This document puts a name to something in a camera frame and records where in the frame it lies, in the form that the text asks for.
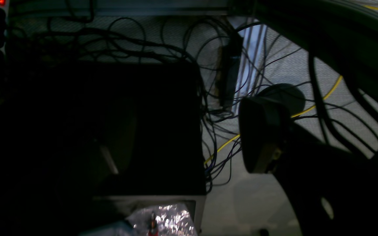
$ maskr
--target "black cable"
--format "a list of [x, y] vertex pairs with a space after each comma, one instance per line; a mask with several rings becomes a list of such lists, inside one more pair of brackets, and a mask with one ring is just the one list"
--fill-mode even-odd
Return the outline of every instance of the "black cable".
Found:
[[[90, 45], [92, 43], [99, 42], [100, 40], [104, 40], [105, 41], [106, 46], [108, 48], [107, 50], [105, 50], [105, 52], [107, 51], [108, 52], [107, 55], [110, 56], [110, 57], [112, 57], [112, 58], [114, 58], [115, 61], [118, 62], [118, 58], [129, 58], [130, 57], [130, 55], [128, 53], [124, 52], [124, 50], [121, 50], [120, 47], [116, 43], [114, 43], [114, 40], [115, 40], [114, 37], [109, 37], [109, 36], [106, 36], [106, 35], [101, 35], [100, 38], [87, 41], [87, 42], [85, 42], [82, 45], [80, 45], [78, 43], [78, 38], [79, 38], [79, 35], [75, 36], [74, 39], [73, 39], [73, 41], [72, 41], [73, 42], [72, 46], [75, 46], [75, 45], [79, 46], [79, 48], [76, 48], [74, 50], [79, 50], [80, 48], [83, 49], [86, 52], [85, 55], [90, 55], [91, 57], [93, 57], [94, 61], [97, 61], [97, 56], [94, 56], [92, 52], [88, 52], [88, 50], [86, 49], [86, 46], [88, 46], [88, 45]], [[110, 51], [109, 44], [115, 45], [116, 50]], [[121, 52], [121, 53], [124, 53], [125, 55], [118, 56], [118, 55], [114, 55], [113, 52]]]
[[210, 150], [210, 147], [208, 146], [208, 144], [207, 144], [203, 139], [202, 139], [202, 143], [207, 147], [208, 154], [209, 154], [208, 157], [210, 157], [210, 156], [211, 156], [211, 150]]
[[213, 182], [214, 179], [216, 179], [216, 178], [220, 175], [220, 173], [222, 172], [222, 170], [223, 170], [224, 167], [225, 167], [225, 164], [226, 164], [228, 161], [230, 161], [230, 175], [229, 175], [229, 177], [228, 177], [228, 180], [227, 180], [225, 183], [222, 183], [222, 184], [213, 184], [213, 186], [215, 186], [215, 187], [223, 186], [223, 185], [228, 184], [228, 183], [231, 181], [232, 160], [233, 160], [233, 157], [234, 157], [237, 153], [239, 153], [239, 152], [241, 151], [241, 147], [240, 147], [235, 153], [233, 153], [234, 148], [235, 148], [238, 144], [240, 144], [240, 143], [239, 143], [239, 142], [234, 143], [234, 145], [233, 145], [231, 151], [230, 151], [229, 154], [228, 154], [228, 157], [227, 157], [224, 161], [222, 161], [222, 165], [221, 165], [221, 167], [219, 167], [219, 169], [216, 170], [216, 171], [218, 171], [218, 173], [216, 174], [216, 176], [214, 176], [214, 177], [211, 179], [211, 182]]
[[68, 12], [71, 14], [71, 17], [66, 17], [65, 19], [69, 20], [69, 21], [75, 21], [75, 22], [80, 22], [80, 23], [91, 23], [93, 22], [94, 20], [94, 16], [95, 16], [95, 13], [94, 13], [94, 0], [89, 0], [89, 5], [90, 5], [90, 19], [85, 19], [85, 18], [78, 18], [75, 13], [74, 13], [74, 10], [71, 6], [71, 3], [69, 2], [69, 0], [65, 0], [65, 4], [66, 4], [66, 8], [68, 9]]
[[374, 135], [374, 137], [378, 141], [378, 135], [377, 135], [377, 133], [370, 127], [369, 124], [367, 124], [362, 118], [360, 118], [360, 116], [358, 116], [357, 114], [353, 113], [349, 109], [344, 108], [343, 106], [338, 106], [338, 105], [335, 105], [335, 104], [332, 104], [332, 103], [325, 103], [325, 104], [329, 105], [329, 106], [332, 106], [332, 107], [334, 107], [336, 109], [341, 109], [341, 110], [343, 110], [345, 112], [348, 112], [350, 115], [352, 115], [354, 118], [356, 118], [359, 122], [361, 122]]
[[221, 134], [218, 134], [218, 133], [216, 133], [216, 136], [217, 137], [220, 137], [220, 138], [222, 138], [222, 139], [225, 139], [225, 140], [230, 140], [231, 138], [228, 138], [228, 137], [225, 137], [225, 136], [222, 136]]
[[[76, 33], [75, 34], [75, 38], [78, 38], [78, 36], [80, 36], [80, 35], [85, 35], [85, 34], [88, 34], [88, 33], [84, 33], [84, 29], [81, 31], [81, 33], [80, 32], [78, 32], [78, 33]], [[94, 41], [97, 41], [97, 40], [108, 40], [108, 39], [106, 39], [106, 36], [102, 36], [100, 39], [96, 39], [96, 40], [94, 40]], [[123, 49], [120, 49], [118, 46], [116, 46], [116, 48], [119, 50], [119, 51], [122, 51], [122, 52], [124, 52], [124, 50]], [[108, 51], [101, 51], [100, 53], [99, 53], [99, 55], [102, 55], [104, 52], [108, 52]], [[93, 54], [92, 53], [90, 53], [90, 52], [86, 52], [86, 54], [84, 54], [84, 55], [91, 55], [93, 58], [94, 58], [94, 60], [96, 60], [96, 57], [98, 57], [99, 55], [96, 55], [96, 56], [93, 56]]]
[[267, 93], [266, 95], [267, 96], [271, 96], [273, 94], [279, 94], [279, 93], [285, 93], [287, 95], [290, 95], [292, 96], [293, 98], [297, 98], [297, 99], [300, 99], [300, 100], [304, 100], [304, 101], [308, 101], [308, 102], [314, 102], [314, 100], [310, 100], [310, 99], [305, 99], [304, 97], [299, 97], [299, 96], [296, 96], [295, 94], [292, 94], [290, 93], [289, 90], [290, 88], [295, 88], [295, 87], [299, 87], [299, 86], [302, 86], [302, 85], [307, 85], [307, 84], [310, 84], [310, 81], [306, 81], [306, 82], [302, 82], [302, 83], [299, 83], [298, 85], [292, 85], [288, 88], [277, 88], [277, 91], [274, 91], [274, 92], [270, 92], [270, 93]]
[[309, 57], [308, 57], [308, 64], [309, 64], [309, 76], [310, 76], [310, 81], [312, 83], [312, 88], [313, 88], [313, 96], [315, 98], [315, 105], [316, 105], [316, 110], [319, 114], [319, 117], [321, 117], [328, 130], [332, 133], [332, 135], [346, 148], [348, 148], [354, 155], [356, 155], [359, 158], [362, 158], [363, 160], [366, 159], [366, 156], [358, 149], [356, 146], [354, 146], [352, 143], [350, 143], [348, 140], [346, 140], [333, 126], [333, 124], [330, 122], [330, 117], [329, 114], [327, 113], [327, 110], [325, 109], [324, 101], [322, 99], [322, 95], [320, 92], [320, 88], [318, 85], [317, 77], [316, 77], [316, 72], [315, 72], [315, 62], [314, 62], [315, 57], [312, 55], [312, 53], [309, 52]]
[[[101, 40], [106, 40], [106, 44], [110, 43], [110, 44], [114, 45], [115, 48], [116, 48], [116, 50], [104, 49], [104, 50], [101, 50], [99, 52], [103, 52], [103, 51], [104, 52], [122, 52], [122, 53], [125, 54], [123, 56], [118, 56], [118, 55], [112, 55], [110, 53], [109, 56], [114, 56], [114, 57], [117, 57], [117, 58], [129, 58], [133, 54], [133, 56], [138, 56], [138, 57], [141, 57], [141, 55], [149, 55], [147, 57], [153, 57], [153, 53], [151, 53], [151, 52], [130, 51], [130, 50], [126, 50], [126, 49], [121, 48], [117, 43], [114, 42], [114, 40], [120, 40], [120, 38], [114, 38], [114, 37], [110, 37], [110, 38], [100, 37], [98, 39], [93, 39], [93, 40], [87, 41], [87, 42], [85, 42], [81, 46], [89, 46], [90, 44], [97, 43], [97, 42], [99, 42]], [[156, 55], [157, 56], [162, 56], [162, 57], [168, 57], [168, 55], [161, 55], [161, 54], [156, 54]]]
[[[257, 68], [256, 68], [256, 66], [254, 65], [254, 63], [252, 62], [252, 60], [250, 60], [250, 58], [249, 58], [249, 56], [248, 56], [248, 53], [247, 53], [247, 51], [246, 51], [246, 49], [245, 48], [242, 48], [242, 50], [241, 50], [242, 52], [244, 51], [244, 55], [245, 55], [245, 57], [246, 57], [246, 59], [249, 61], [249, 68], [248, 68], [248, 70], [247, 70], [247, 74], [248, 75], [250, 75], [251, 73], [251, 71], [252, 71], [252, 67], [254, 67], [256, 70], [258, 70]], [[240, 86], [240, 88], [238, 89], [238, 90], [236, 90], [235, 92], [234, 92], [234, 94], [236, 94], [236, 93], [238, 93], [246, 84], [247, 84], [247, 81], [248, 81], [249, 79], [248, 78], [246, 78], [246, 81]]]
[[211, 161], [211, 164], [210, 166], [208, 167], [209, 169], [213, 168], [215, 166], [215, 162], [216, 162], [216, 159], [217, 159], [217, 138], [216, 138], [216, 133], [215, 133], [215, 129], [214, 129], [214, 126], [213, 124], [211, 124], [212, 126], [212, 129], [210, 131], [210, 129], [208, 128], [208, 125], [207, 123], [205, 122], [204, 118], [201, 117], [201, 121], [202, 123], [204, 124], [205, 128], [207, 129], [207, 132], [209, 134], [209, 136], [211, 137], [212, 141], [213, 141], [213, 145], [214, 145], [214, 153], [213, 153], [213, 158], [212, 158], [212, 161]]
[[224, 128], [224, 127], [221, 127], [221, 126], [219, 126], [219, 125], [217, 125], [217, 124], [214, 124], [216, 127], [218, 127], [219, 128], [219, 131], [221, 131], [221, 132], [223, 132], [223, 133], [228, 133], [228, 134], [233, 134], [233, 135], [237, 135], [238, 133], [234, 133], [233, 131], [230, 131], [230, 130], [228, 130], [228, 129], [226, 129], [226, 128]]
[[263, 79], [264, 79], [264, 75], [265, 75], [265, 68], [266, 68], [266, 59], [267, 59], [270, 51], [272, 50], [273, 46], [275, 45], [276, 41], [279, 39], [280, 36], [281, 36], [281, 34], [278, 34], [278, 36], [275, 37], [275, 39], [273, 40], [273, 42], [271, 43], [271, 45], [269, 47], [269, 50], [267, 51], [266, 50], [267, 29], [266, 29], [266, 32], [265, 32], [265, 35], [264, 35], [264, 40], [263, 40], [263, 64], [262, 64], [262, 68], [258, 71], [258, 77], [255, 79], [255, 82], [257, 82], [257, 79], [259, 78], [259, 76], [261, 76], [261, 80], [259, 82], [259, 85], [261, 85], [263, 83]]
[[27, 12], [15, 12], [11, 13], [10, 12], [10, 19], [12, 18], [20, 18], [25, 15], [31, 15], [31, 14], [59, 14], [59, 9], [43, 9], [43, 10], [31, 10]]
[[346, 106], [348, 106], [348, 105], [351, 105], [352, 103], [355, 103], [356, 101], [354, 100], [354, 101], [351, 101], [351, 102], [349, 102], [349, 103], [345, 103], [345, 104], [343, 104], [343, 105], [341, 105], [340, 107], [346, 107]]
[[[136, 21], [136, 20], [134, 20], [134, 19], [132, 19], [132, 18], [129, 18], [129, 17], [121, 17], [121, 18], [118, 18], [118, 19], [114, 20], [114, 21], [109, 25], [109, 27], [108, 27], [108, 31], [111, 31], [111, 28], [113, 27], [113, 25], [114, 25], [116, 22], [121, 21], [121, 20], [130, 20], [130, 21], [134, 22], [135, 24], [137, 24], [138, 27], [141, 29], [141, 32], [142, 32], [142, 36], [143, 36], [143, 40], [144, 40], [144, 42], [147, 41], [147, 35], [146, 35], [146, 33], [145, 33], [145, 29], [144, 29], [144, 27], [141, 25], [141, 23], [139, 23], [138, 21]], [[145, 50], [145, 45], [142, 45], [141, 52], [144, 52], [144, 50]], [[138, 62], [139, 62], [139, 64], [141, 64], [141, 57], [139, 57]]]
[[219, 169], [221, 169], [228, 162], [228, 160], [230, 160], [230, 158], [234, 157], [237, 153], [239, 153], [242, 150], [242, 147], [240, 146], [239, 149], [237, 149], [237, 151], [233, 153], [234, 148], [236, 148], [237, 145], [240, 145], [240, 138], [235, 140], [227, 157], [224, 160], [222, 160], [220, 163], [216, 164], [216, 166], [210, 170], [211, 174], [219, 172]]
[[223, 109], [214, 109], [209, 111], [211, 115], [219, 117], [219, 118], [225, 118], [228, 116], [234, 116], [234, 112], [229, 110], [223, 110]]
[[218, 119], [216, 121], [213, 121], [213, 123], [216, 124], [216, 123], [220, 123], [220, 122], [223, 122], [223, 121], [226, 121], [226, 120], [236, 119], [238, 117], [239, 117], [238, 115], [228, 116], [228, 117], [221, 118], [221, 119]]
[[22, 28], [19, 28], [19, 27], [13, 27], [13, 26], [8, 26], [7, 27], [7, 31], [8, 32], [12, 32], [13, 30], [16, 30], [16, 31], [20, 31], [20, 33], [23, 35], [23, 39], [27, 39], [27, 33], [22, 29]]
[[213, 182], [210, 181], [210, 188], [207, 190], [207, 194], [211, 193], [212, 189], [213, 189]]
[[[167, 23], [167, 21], [168, 21], [170, 18], [171, 18], [171, 16], [167, 16], [167, 17], [164, 19], [164, 21], [163, 21], [163, 23], [161, 24], [161, 26], [160, 26], [160, 40], [161, 40], [161, 43], [162, 43], [162, 44], [166, 44], [166, 43], [165, 43], [165, 40], [164, 40], [164, 27], [165, 27], [165, 24]], [[167, 49], [167, 51], [168, 51], [171, 55], [174, 55], [174, 54], [170, 51], [170, 49]]]
[[357, 3], [357, 4], [360, 4], [360, 5], [378, 5], [378, 3], [375, 3], [374, 1], [370, 1], [370, 2], [364, 2], [364, 1], [356, 1], [356, 0], [348, 0], [352, 3]]
[[[263, 62], [262, 62], [263, 68], [261, 68], [260, 70], [258, 70], [258, 74], [255, 76], [255, 85], [258, 84], [259, 76], [261, 75], [261, 72], [265, 69], [265, 65], [266, 65], [266, 38], [267, 38], [267, 32], [268, 32], [268, 28], [266, 29], [264, 37], [263, 37], [263, 58], [262, 58], [262, 60], [263, 60]], [[264, 78], [264, 73], [262, 73], [262, 78], [259, 81], [259, 88], [261, 87], [261, 85], [263, 83], [263, 78]]]
[[210, 43], [212, 42], [213, 40], [215, 39], [229, 39], [230, 37], [229, 36], [215, 36], [215, 37], [212, 37], [210, 39], [208, 39], [206, 42], [204, 42], [201, 47], [199, 48], [198, 52], [196, 53], [196, 56], [195, 56], [195, 59], [198, 60], [199, 58], [199, 55], [201, 54], [201, 51]]
[[[302, 120], [306, 118], [319, 118], [318, 115], [307, 115], [307, 116], [302, 116], [298, 118], [294, 118], [293, 120]], [[335, 120], [335, 119], [330, 119], [330, 121], [335, 122], [336, 124], [340, 125], [342, 128], [344, 128], [348, 133], [350, 133], [354, 138], [356, 138], [360, 143], [362, 143], [367, 149], [369, 149], [372, 153], [376, 153], [376, 151], [369, 146], [363, 139], [361, 139], [356, 133], [354, 133], [352, 130], [350, 130], [346, 125], [344, 125], [342, 122]]]
[[75, 36], [74, 39], [71, 42], [67, 42], [65, 44], [58, 42], [58, 40], [56, 39], [57, 33], [52, 31], [52, 27], [51, 27], [52, 20], [53, 20], [53, 17], [48, 18], [48, 20], [46, 22], [46, 28], [48, 29], [49, 36], [51, 37], [53, 42], [56, 44], [56, 49], [59, 50], [60, 48], [66, 48], [66, 50], [68, 50], [69, 45], [71, 45], [71, 48], [70, 48], [71, 53], [68, 53], [68, 52], [62, 53], [63, 55], [70, 54], [69, 55], [70, 61], [75, 61], [75, 60], [78, 59], [78, 57], [80, 55], [79, 51], [81, 49], [83, 51], [85, 51], [86, 55], [89, 55], [90, 57], [92, 57], [93, 61], [97, 61], [96, 56], [94, 56], [92, 52], [88, 51], [87, 48], [85, 47], [85, 45], [80, 45], [78, 43], [79, 35]]
[[253, 22], [253, 23], [246, 24], [246, 25], [243, 25], [243, 26], [239, 26], [239, 27], [236, 28], [236, 32], [240, 32], [240, 31], [245, 30], [247, 28], [257, 26], [257, 25], [261, 25], [261, 24], [262, 23], [258, 21], [258, 22]]
[[[270, 86], [270, 85], [260, 85], [260, 86], [256, 86], [255, 88], [261, 88], [263, 86]], [[246, 96], [248, 96], [249, 94], [253, 93], [254, 90], [250, 91], [249, 93], [247, 93]], [[240, 103], [242, 101], [242, 99], [246, 96], [243, 96], [243, 97], [235, 97], [234, 98], [234, 103], [231, 105], [231, 106], [228, 106], [228, 107], [223, 107], [223, 109], [228, 109], [228, 108], [232, 108], [233, 106], [237, 105], [238, 103]]]
[[366, 110], [373, 117], [375, 121], [378, 123], [378, 112], [367, 102], [366, 99], [360, 94], [358, 88], [352, 83], [351, 79], [345, 79], [345, 84], [348, 87], [348, 90], [351, 92], [351, 95], [354, 99]]
[[[91, 29], [82, 29], [81, 31], [79, 31], [79, 32], [75, 32], [75, 33], [71, 33], [71, 34], [69, 34], [69, 36], [75, 36], [75, 40], [71, 43], [68, 43], [69, 45], [79, 45], [78, 43], [74, 43], [74, 42], [77, 42], [77, 39], [78, 39], [78, 37], [79, 36], [82, 36], [82, 35], [88, 35], [89, 33], [87, 33], [88, 31], [86, 31], [86, 32], [84, 32], [85, 30], [91, 30]], [[54, 35], [56, 35], [56, 36], [66, 36], [67, 34], [65, 34], [65, 33], [59, 33], [59, 32], [49, 32], [47, 35], [51, 35], [51, 36], [54, 36]], [[102, 35], [102, 37], [103, 37], [103, 40], [106, 40], [106, 41], [108, 41], [108, 37], [111, 37], [111, 32], [108, 32], [108, 33], [106, 33], [106, 35]], [[145, 40], [140, 40], [139, 42], [133, 42], [132, 40], [129, 40], [129, 41], [131, 41], [132, 43], [141, 43], [141, 42], [145, 42]], [[153, 46], [164, 46], [166, 49], [168, 49], [168, 50], [170, 50], [170, 47], [167, 47], [167, 46], [165, 46], [165, 45], [153, 45]], [[81, 47], [81, 49], [80, 50], [84, 50], [85, 51], [85, 55], [90, 55], [90, 56], [92, 56], [93, 57], [93, 59], [96, 61], [96, 57], [98, 57], [98, 55], [97, 56], [94, 56], [93, 55], [93, 53], [92, 52], [89, 52], [89, 51], [87, 51], [85, 48], [83, 48], [83, 47]], [[182, 51], [182, 50], [177, 50], [177, 52], [179, 52], [179, 53], [182, 53], [182, 54], [184, 54], [184, 55], [186, 55], [186, 56], [188, 56], [188, 54], [186, 53], [186, 52], [184, 52], [184, 51]]]
[[186, 49], [187, 49], [187, 47], [188, 47], [188, 45], [189, 45], [189, 40], [190, 40], [190, 36], [192, 35], [192, 31], [194, 30], [194, 28], [195, 28], [197, 25], [200, 25], [200, 24], [206, 24], [206, 25], [211, 26], [211, 27], [216, 31], [217, 35], [218, 35], [218, 36], [221, 36], [218, 27], [216, 27], [214, 24], [208, 22], [206, 18], [200, 19], [200, 20], [196, 21], [195, 23], [193, 23], [193, 24], [192, 24], [192, 25], [186, 30], [186, 32], [184, 33], [184, 35], [183, 35], [183, 50], [186, 51]]
[[277, 61], [282, 60], [282, 59], [284, 59], [284, 58], [286, 58], [286, 57], [289, 57], [289, 56], [293, 55], [294, 53], [300, 51], [301, 49], [302, 49], [302, 48], [299, 48], [299, 49], [295, 50], [294, 52], [290, 52], [289, 54], [287, 54], [287, 55], [285, 55], [285, 56], [283, 56], [283, 57], [281, 57], [281, 58], [278, 58], [278, 59], [276, 59], [276, 60], [273, 60], [273, 61], [271, 61], [270, 63], [268, 63], [265, 67], [269, 66], [270, 64], [272, 64], [272, 63], [274, 63], [274, 62], [277, 62]]
[[[80, 32], [78, 32], [78, 33], [59, 33], [59, 32], [49, 32], [49, 34], [47, 34], [48, 36], [53, 36], [53, 35], [67, 35], [67, 36], [75, 36], [75, 38], [77, 39], [78, 38], [78, 36], [81, 36], [81, 35], [86, 35], [86, 34], [91, 34], [91, 33], [88, 33], [88, 31], [93, 31], [93, 32], [91, 32], [91, 33], [98, 33], [98, 34], [101, 34], [102, 35], [102, 38], [100, 38], [99, 40], [108, 40], [108, 39], [106, 39], [106, 36], [105, 35], [103, 35], [103, 33], [100, 33], [100, 31], [99, 32], [97, 32], [96, 30], [94, 30], [94, 29], [83, 29], [83, 30], [81, 30]], [[133, 43], [137, 43], [137, 44], [141, 44], [141, 42], [142, 42], [142, 44], [144, 44], [144, 42], [145, 42], [145, 40], [130, 40], [131, 42], [133, 42]], [[94, 52], [86, 52], [86, 55], [88, 55], [88, 54], [93, 54]]]
[[250, 65], [252, 65], [252, 67], [258, 72], [257, 76], [262, 76], [262, 79], [265, 79], [268, 83], [270, 83], [271, 85], [273, 85], [273, 82], [268, 79], [267, 77], [264, 76], [264, 73], [261, 73], [261, 69], [258, 69], [255, 64], [252, 62], [252, 60], [250, 60], [250, 57], [247, 55], [247, 53], [245, 51], [242, 50], [242, 53], [246, 56], [246, 59], [247, 61], [249, 62]]
[[33, 0], [11, 0], [10, 1], [10, 6], [18, 6], [24, 3], [29, 3], [32, 2]]

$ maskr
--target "foil wrapper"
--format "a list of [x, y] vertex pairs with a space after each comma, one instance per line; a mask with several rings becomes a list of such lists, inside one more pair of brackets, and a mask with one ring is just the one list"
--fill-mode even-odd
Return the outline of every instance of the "foil wrapper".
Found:
[[155, 214], [158, 236], [198, 236], [184, 204], [150, 206], [135, 211], [126, 218], [133, 226], [135, 236], [148, 235], [152, 214]]

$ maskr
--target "shiny foil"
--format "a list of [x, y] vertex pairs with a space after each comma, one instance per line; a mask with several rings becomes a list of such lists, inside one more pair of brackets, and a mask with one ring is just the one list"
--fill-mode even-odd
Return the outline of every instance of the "shiny foil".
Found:
[[127, 220], [135, 236], [147, 236], [152, 214], [156, 215], [158, 236], [198, 236], [192, 218], [184, 204], [150, 206], [135, 211]]

